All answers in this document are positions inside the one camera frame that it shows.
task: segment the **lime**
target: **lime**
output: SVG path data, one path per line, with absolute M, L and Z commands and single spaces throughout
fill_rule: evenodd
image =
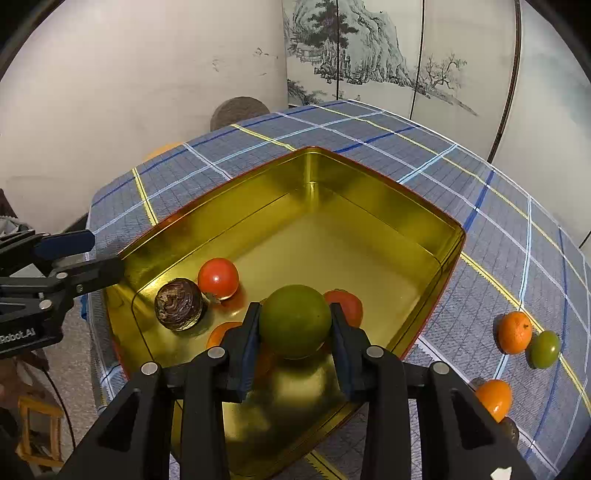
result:
M 545 330 L 531 341 L 531 362 L 536 368 L 548 368 L 558 358 L 560 339 L 551 330 Z

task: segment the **red tomato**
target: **red tomato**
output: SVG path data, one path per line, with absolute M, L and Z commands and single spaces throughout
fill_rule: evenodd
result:
M 347 323 L 352 327 L 358 328 L 363 319 L 363 304 L 355 295 L 346 290 L 335 289 L 324 294 L 324 299 L 329 305 L 331 303 L 340 303 L 343 309 Z
M 226 258 L 212 258 L 199 270 L 197 285 L 210 300 L 226 300 L 238 289 L 238 270 Z

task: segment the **mountain painting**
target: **mountain painting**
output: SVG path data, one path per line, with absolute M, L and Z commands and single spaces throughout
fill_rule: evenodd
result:
M 368 11 L 363 0 L 338 1 L 337 17 L 336 0 L 284 0 L 290 103 L 307 105 L 343 96 L 363 101 L 364 93 L 376 88 L 385 100 L 396 98 L 393 89 L 405 89 L 404 97 L 411 98 L 416 89 L 476 115 L 456 97 L 468 65 L 465 59 L 453 52 L 445 59 L 423 53 L 417 75 L 417 68 L 407 65 L 387 12 Z

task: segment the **plaid tablecloth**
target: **plaid tablecloth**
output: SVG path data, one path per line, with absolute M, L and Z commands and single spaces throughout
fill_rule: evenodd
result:
M 568 234 L 524 189 L 453 141 L 377 107 L 339 100 L 271 113 L 195 138 L 134 168 L 94 196 L 90 258 L 113 254 L 195 197 L 273 158 L 318 145 L 404 183 L 456 218 L 467 241 L 452 279 L 407 361 L 443 360 L 466 381 L 501 378 L 513 390 L 510 416 L 519 450 L 540 479 L 553 478 L 589 428 L 591 270 Z M 531 370 L 503 355 L 494 318 L 521 308 L 558 333 L 560 361 Z M 99 292 L 89 297 L 96 402 L 125 383 Z M 416 407 L 411 404 L 413 477 L 421 476 Z M 280 478 L 358 478 L 366 411 Z

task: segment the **brown cushion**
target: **brown cushion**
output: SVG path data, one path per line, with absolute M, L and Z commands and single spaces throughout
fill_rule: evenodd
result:
M 219 107 L 212 116 L 210 124 L 211 131 L 217 130 L 221 127 L 235 124 L 242 120 L 255 118 L 256 116 L 265 115 L 269 113 L 269 109 L 264 103 L 252 97 L 235 97 L 226 100 Z

